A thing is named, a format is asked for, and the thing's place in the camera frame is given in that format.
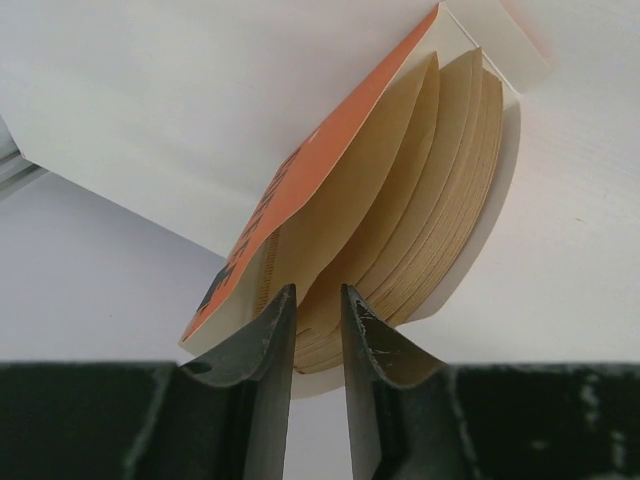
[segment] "open book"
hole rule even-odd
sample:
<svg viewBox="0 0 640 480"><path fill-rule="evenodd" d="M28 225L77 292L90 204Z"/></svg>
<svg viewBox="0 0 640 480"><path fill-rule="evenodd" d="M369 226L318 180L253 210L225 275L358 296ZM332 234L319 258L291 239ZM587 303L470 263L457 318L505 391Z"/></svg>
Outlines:
<svg viewBox="0 0 640 480"><path fill-rule="evenodd" d="M181 345L206 351L290 283L299 373L342 361L343 283L391 325L408 321L460 270L499 159L515 160L517 138L500 149L514 85L545 66L498 2L440 4L283 162Z"/></svg>

